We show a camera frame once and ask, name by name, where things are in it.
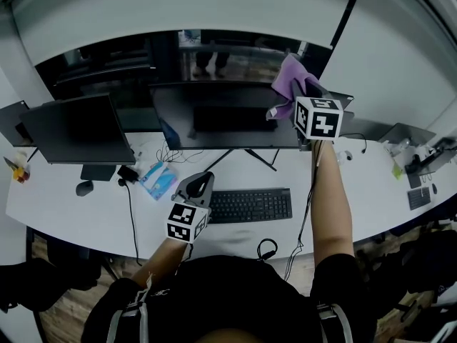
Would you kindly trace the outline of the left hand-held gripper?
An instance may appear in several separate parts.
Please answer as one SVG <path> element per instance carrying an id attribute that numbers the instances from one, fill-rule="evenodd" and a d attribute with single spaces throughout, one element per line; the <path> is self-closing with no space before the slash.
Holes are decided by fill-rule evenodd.
<path id="1" fill-rule="evenodd" d="M 193 244 L 208 226 L 214 180 L 211 171 L 204 171 L 185 178 L 179 184 L 166 219 L 166 236 L 169 239 Z"/>

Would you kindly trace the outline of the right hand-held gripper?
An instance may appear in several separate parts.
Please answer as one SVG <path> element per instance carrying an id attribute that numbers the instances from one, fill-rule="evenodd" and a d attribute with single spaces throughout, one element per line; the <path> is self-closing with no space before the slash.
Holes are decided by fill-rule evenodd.
<path id="1" fill-rule="evenodd" d="M 293 127 L 298 137 L 298 149 L 308 151 L 311 140 L 337 139 L 343 121 L 340 101 L 330 99 L 331 93 L 314 82 L 293 79 L 291 90 L 295 101 Z"/>

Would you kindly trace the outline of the purple cloth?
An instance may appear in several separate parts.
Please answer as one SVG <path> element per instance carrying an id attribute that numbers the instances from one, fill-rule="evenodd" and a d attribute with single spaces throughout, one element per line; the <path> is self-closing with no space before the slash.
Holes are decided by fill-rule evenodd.
<path id="1" fill-rule="evenodd" d="M 320 84 L 319 80 L 297 60 L 292 54 L 289 54 L 281 63 L 281 68 L 276 75 L 271 88 L 285 102 L 271 107 L 266 113 L 266 120 L 287 119 L 294 110 L 295 98 L 292 90 L 292 83 L 298 82 L 303 93 L 306 93 L 307 84 Z"/>

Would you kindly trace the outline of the wide black monitor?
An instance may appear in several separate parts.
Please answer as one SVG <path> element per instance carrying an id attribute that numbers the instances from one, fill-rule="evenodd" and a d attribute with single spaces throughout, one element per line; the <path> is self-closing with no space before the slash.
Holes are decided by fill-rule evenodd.
<path id="1" fill-rule="evenodd" d="M 306 149 L 294 129 L 295 104 L 268 84 L 189 81 L 151 90 L 171 150 L 241 149 L 263 161 L 259 149 Z"/>

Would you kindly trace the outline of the person's right forearm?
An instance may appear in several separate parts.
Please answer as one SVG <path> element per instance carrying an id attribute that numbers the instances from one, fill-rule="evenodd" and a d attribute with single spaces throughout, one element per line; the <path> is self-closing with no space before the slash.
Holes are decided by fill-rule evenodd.
<path id="1" fill-rule="evenodd" d="M 312 141 L 313 194 L 311 197 L 311 228 L 313 258 L 319 265 L 335 254 L 354 255 L 351 209 L 341 178 L 333 144 Z"/>

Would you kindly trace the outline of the person's left forearm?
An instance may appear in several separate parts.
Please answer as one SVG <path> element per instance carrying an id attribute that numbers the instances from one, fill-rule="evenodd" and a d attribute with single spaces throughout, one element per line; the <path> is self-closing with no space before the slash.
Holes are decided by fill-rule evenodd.
<path id="1" fill-rule="evenodd" d="M 188 244 L 166 238 L 151 258 L 131 277 L 141 288 L 157 286 L 176 273 Z"/>

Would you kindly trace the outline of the small black monitor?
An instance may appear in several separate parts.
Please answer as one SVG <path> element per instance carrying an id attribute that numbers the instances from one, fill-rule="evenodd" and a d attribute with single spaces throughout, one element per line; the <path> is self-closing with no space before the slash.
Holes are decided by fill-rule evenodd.
<path id="1" fill-rule="evenodd" d="M 20 119 L 48 163 L 80 164 L 84 181 L 108 182 L 136 163 L 108 94 L 50 102 Z"/>

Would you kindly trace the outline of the thin dark flat monitor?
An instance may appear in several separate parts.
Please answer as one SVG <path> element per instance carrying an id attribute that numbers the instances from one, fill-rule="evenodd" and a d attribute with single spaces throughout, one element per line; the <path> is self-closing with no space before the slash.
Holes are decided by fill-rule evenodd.
<path id="1" fill-rule="evenodd" d="M 34 145 L 20 119 L 20 116 L 28 110 L 29 107 L 24 101 L 16 102 L 0 109 L 0 133 L 13 147 Z"/>

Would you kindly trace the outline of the blue tissue pack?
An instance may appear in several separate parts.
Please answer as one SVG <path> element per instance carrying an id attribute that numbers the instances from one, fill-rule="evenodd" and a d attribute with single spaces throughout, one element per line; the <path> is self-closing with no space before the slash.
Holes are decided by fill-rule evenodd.
<path id="1" fill-rule="evenodd" d="M 168 163 L 159 161 L 140 178 L 140 185 L 158 201 L 176 181 L 176 171 Z"/>

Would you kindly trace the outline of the black keyboard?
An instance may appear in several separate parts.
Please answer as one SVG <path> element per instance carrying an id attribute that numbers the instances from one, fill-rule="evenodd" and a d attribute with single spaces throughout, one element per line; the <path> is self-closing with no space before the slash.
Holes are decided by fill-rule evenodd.
<path id="1" fill-rule="evenodd" d="M 289 188 L 213 191 L 210 224 L 236 224 L 291 219 Z"/>

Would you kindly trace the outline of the black power adapter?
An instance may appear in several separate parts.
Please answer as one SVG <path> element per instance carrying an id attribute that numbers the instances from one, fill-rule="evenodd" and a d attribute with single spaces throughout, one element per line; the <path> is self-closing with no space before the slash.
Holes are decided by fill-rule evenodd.
<path id="1" fill-rule="evenodd" d="M 132 184 L 134 184 L 135 182 L 137 182 L 139 180 L 139 174 L 135 170 L 133 170 L 125 165 L 122 165 L 119 168 L 119 170 L 117 171 L 117 174 L 119 175 L 120 178 L 122 178 L 126 182 L 131 182 Z"/>

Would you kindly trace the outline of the black vertical strip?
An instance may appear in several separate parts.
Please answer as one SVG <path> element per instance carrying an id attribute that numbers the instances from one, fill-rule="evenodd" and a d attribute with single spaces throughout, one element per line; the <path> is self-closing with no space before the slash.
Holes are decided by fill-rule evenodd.
<path id="1" fill-rule="evenodd" d="M 351 16 L 351 12 L 353 11 L 353 8 L 356 4 L 357 0 L 348 0 L 348 3 L 346 5 L 346 8 L 343 12 L 343 15 L 341 17 L 341 20 L 338 24 L 338 27 L 335 31 L 335 34 L 333 35 L 333 38 L 331 40 L 331 49 L 334 50 L 342 36 L 342 33 L 344 29 L 346 28 L 347 22 L 349 20 L 349 17 Z"/>

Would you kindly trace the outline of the grey desk partition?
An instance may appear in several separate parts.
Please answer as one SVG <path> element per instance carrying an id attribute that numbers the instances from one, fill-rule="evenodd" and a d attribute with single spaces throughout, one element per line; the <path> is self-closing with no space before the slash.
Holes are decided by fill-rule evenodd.
<path id="1" fill-rule="evenodd" d="M 436 133 L 407 124 L 396 123 L 393 125 L 378 142 L 399 144 L 404 139 L 410 140 L 411 146 L 423 146 L 434 138 Z"/>

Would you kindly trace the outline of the person's black shirt torso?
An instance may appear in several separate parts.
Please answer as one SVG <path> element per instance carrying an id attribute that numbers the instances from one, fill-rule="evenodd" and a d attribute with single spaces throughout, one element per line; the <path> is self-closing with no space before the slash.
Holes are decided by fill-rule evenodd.
<path id="1" fill-rule="evenodd" d="M 86 320 L 81 343 L 196 343 L 236 329 L 263 343 L 372 343 L 376 318 L 354 257 L 324 259 L 305 297 L 265 262 L 212 256 L 183 263 L 157 286 L 114 282 Z"/>

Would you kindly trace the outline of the black computer mouse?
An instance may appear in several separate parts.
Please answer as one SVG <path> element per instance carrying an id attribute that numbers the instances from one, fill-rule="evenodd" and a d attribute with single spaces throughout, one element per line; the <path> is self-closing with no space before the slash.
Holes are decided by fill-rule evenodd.
<path id="1" fill-rule="evenodd" d="M 75 192 L 78 197 L 84 197 L 94 190 L 94 183 L 90 180 L 79 183 L 76 186 Z"/>

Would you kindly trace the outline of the black desk device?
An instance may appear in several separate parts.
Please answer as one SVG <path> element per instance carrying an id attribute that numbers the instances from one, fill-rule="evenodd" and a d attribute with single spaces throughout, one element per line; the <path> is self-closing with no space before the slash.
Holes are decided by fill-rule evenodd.
<path id="1" fill-rule="evenodd" d="M 412 161 L 405 166 L 411 189 L 420 187 L 421 177 L 432 175 L 457 155 L 457 138 L 444 137 L 436 143 L 435 151 L 423 160 L 415 154 Z"/>

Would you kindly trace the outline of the dark glass window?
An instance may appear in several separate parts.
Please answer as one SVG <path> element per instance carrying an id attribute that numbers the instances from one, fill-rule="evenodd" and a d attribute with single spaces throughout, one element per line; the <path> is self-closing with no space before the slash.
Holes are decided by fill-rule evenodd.
<path id="1" fill-rule="evenodd" d="M 107 93 L 126 132 L 160 130 L 151 90 L 187 81 L 271 83 L 287 54 L 320 77 L 333 53 L 307 41 L 229 30 L 135 34 L 58 54 L 36 70 L 55 100 Z"/>

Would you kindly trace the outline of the small dark keyboard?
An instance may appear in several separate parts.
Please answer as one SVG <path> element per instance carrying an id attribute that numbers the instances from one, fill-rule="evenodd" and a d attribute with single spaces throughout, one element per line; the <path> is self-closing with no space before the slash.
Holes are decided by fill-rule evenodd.
<path id="1" fill-rule="evenodd" d="M 424 207 L 431 203 L 429 187 L 412 189 L 407 192 L 408 205 L 411 211 Z"/>

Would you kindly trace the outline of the black office chair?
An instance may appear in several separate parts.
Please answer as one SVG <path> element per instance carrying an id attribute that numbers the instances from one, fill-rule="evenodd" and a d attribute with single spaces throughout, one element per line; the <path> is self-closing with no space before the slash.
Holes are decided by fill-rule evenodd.
<path id="1" fill-rule="evenodd" d="M 54 266 L 35 258 L 20 264 L 0 265 L 0 311 L 17 306 L 33 312 L 50 309 L 68 290 L 87 291 L 97 285 L 101 267 L 95 265 Z"/>
<path id="2" fill-rule="evenodd" d="M 430 232 L 403 243 L 399 252 L 386 257 L 386 266 L 379 319 L 392 309 L 407 312 L 400 304 L 406 293 L 438 292 L 457 282 L 457 231 Z"/>

